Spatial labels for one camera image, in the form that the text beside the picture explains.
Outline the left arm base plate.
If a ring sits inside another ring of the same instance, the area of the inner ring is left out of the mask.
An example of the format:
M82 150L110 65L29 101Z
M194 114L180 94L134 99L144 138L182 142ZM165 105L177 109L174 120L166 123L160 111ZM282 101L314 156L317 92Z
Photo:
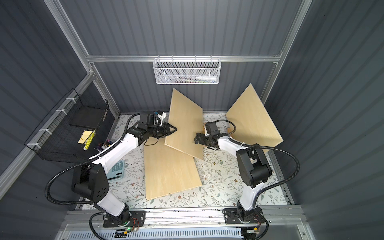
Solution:
M142 227L146 219L146 213L146 211L125 211L118 217L106 214L104 217L103 227Z

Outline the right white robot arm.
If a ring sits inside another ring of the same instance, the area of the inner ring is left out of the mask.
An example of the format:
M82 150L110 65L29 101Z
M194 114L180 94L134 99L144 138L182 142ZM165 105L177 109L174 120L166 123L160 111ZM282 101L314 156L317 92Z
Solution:
M243 193L237 203L237 217L242 223L250 222L256 211L259 191L272 175L271 166L260 145L255 148L246 147L245 143L237 143L232 139L236 125L228 120L223 120L233 126L228 134L221 133L217 122L207 122L205 133L197 133L194 139L196 145L206 146L211 150L223 150L237 158L239 173L244 182Z

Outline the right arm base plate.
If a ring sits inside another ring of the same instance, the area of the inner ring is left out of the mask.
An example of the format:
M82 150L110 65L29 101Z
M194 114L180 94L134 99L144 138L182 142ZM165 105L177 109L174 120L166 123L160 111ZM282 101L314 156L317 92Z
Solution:
M222 210L227 225L256 224L260 225L266 221L263 219L263 211L256 208L250 211L241 211L238 208L225 208Z

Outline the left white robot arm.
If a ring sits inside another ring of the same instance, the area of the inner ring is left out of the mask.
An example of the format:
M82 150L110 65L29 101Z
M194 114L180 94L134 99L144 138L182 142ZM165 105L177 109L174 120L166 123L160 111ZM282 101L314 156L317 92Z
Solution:
M119 225L128 223L131 219L129 207L110 189L107 174L122 157L149 138L159 140L176 132L176 127L164 123L166 115L163 111L132 115L118 140L99 154L90 157L89 163L75 168L72 191L117 220Z

